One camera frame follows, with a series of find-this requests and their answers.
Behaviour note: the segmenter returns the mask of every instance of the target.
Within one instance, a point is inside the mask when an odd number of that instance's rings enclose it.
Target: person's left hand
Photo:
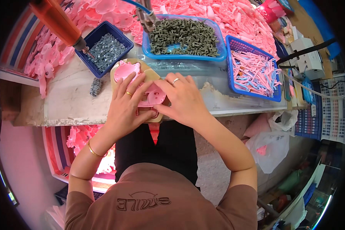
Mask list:
[[[114,141],[131,133],[149,118],[156,116],[156,111],[152,110],[136,116],[135,112],[138,103],[141,101],[147,89],[153,84],[153,81],[146,82],[138,88],[146,78],[146,75],[142,73],[129,85],[135,75],[136,73],[133,72],[125,80],[121,78],[113,92],[107,120],[103,129]]]

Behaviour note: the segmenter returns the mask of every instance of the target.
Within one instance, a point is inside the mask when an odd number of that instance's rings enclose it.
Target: white tube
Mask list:
[[[334,97],[334,96],[327,96],[327,95],[321,94],[321,93],[319,93],[319,92],[317,92],[317,91],[314,91],[314,90],[311,90],[311,89],[305,87],[304,85],[302,85],[301,83],[297,82],[296,80],[291,79],[291,78],[287,75],[287,73],[286,73],[285,71],[282,71],[282,73],[283,73],[289,80],[292,80],[293,82],[295,82],[296,84],[300,85],[300,86],[303,87],[304,89],[306,89],[306,90],[308,90],[308,91],[311,91],[312,93],[317,94],[317,95],[319,95],[319,96],[321,96],[321,97],[323,97],[323,98],[328,98],[328,99],[333,99],[333,100],[338,100],[338,99],[343,99],[343,98],[345,98],[345,94],[342,95],[342,96],[337,96],[337,97]]]

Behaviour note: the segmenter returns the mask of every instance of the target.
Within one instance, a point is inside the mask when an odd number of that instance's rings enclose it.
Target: ring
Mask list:
[[[175,80],[171,83],[171,85],[174,85],[175,81],[180,80],[179,78],[175,78]]]

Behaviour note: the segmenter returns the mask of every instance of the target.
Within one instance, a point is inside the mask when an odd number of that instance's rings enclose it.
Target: white label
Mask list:
[[[315,117],[316,116],[316,105],[315,104],[312,104],[310,106],[311,110],[312,110],[312,117]]]

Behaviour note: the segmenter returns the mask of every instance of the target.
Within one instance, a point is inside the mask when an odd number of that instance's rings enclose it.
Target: brown t-shirt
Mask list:
[[[93,202],[81,192],[67,196],[65,230],[257,229],[257,192],[230,188],[217,207],[183,175],[151,163],[127,168],[119,182]]]

